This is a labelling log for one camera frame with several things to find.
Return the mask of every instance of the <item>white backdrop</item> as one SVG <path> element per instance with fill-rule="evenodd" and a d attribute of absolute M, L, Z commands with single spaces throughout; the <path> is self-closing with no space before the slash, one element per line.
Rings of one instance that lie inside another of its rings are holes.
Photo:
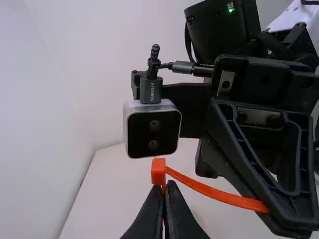
<path fill-rule="evenodd" d="M 131 71 L 153 43 L 187 60 L 196 2 L 0 0 L 0 238 L 58 237 L 95 150 L 122 141 Z M 262 27 L 289 2 L 257 0 Z"/>

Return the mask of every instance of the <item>silver camera frame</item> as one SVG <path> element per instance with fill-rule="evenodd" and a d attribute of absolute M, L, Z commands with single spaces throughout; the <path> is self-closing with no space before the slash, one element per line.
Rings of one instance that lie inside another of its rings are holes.
<path fill-rule="evenodd" d="M 130 118 L 130 116 L 135 114 L 172 112 L 172 111 L 178 112 L 180 114 L 179 131 L 178 131 L 178 139 L 179 139 L 182 114 L 171 100 L 162 99 L 161 103 L 159 104 L 142 104 L 139 100 L 125 102 L 123 106 L 123 135 L 124 135 L 125 148 L 126 148 L 127 155 L 129 156 L 128 119 Z"/>

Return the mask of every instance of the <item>orange zip tie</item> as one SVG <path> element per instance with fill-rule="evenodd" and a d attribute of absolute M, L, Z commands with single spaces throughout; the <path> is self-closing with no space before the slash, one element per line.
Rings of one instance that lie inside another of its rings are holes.
<path fill-rule="evenodd" d="M 165 158 L 154 158 L 151 168 L 152 183 L 155 185 L 161 185 L 163 194 L 165 194 L 166 190 L 166 174 L 170 175 L 174 179 L 185 184 L 187 187 L 195 190 L 196 192 L 217 201 L 259 213 L 270 213 L 265 204 L 259 200 L 244 198 L 235 194 L 226 193 L 218 189 L 209 187 L 167 167 L 165 165 Z"/>

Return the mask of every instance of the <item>black mount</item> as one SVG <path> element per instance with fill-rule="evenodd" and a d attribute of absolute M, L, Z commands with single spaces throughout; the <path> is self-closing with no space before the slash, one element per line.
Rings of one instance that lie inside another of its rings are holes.
<path fill-rule="evenodd" d="M 132 72 L 135 100 L 144 74 Z M 221 55 L 205 83 L 164 85 L 161 94 L 182 113 L 180 137 L 200 139 L 197 175 L 223 176 L 263 201 L 272 213 L 258 216 L 279 236 L 307 239 L 319 229 L 310 116 L 319 77 L 310 66 Z"/>

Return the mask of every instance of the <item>white table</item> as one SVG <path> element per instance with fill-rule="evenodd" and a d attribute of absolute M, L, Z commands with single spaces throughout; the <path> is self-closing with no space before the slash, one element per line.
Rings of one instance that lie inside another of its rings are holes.
<path fill-rule="evenodd" d="M 202 183 L 238 194 L 225 179 L 196 176 L 198 140 L 181 139 L 167 166 Z M 138 214 L 151 184 L 152 159 L 129 159 L 123 144 L 96 152 L 60 239 L 118 239 Z M 212 239 L 275 239 L 259 217 L 177 183 L 198 223 Z"/>

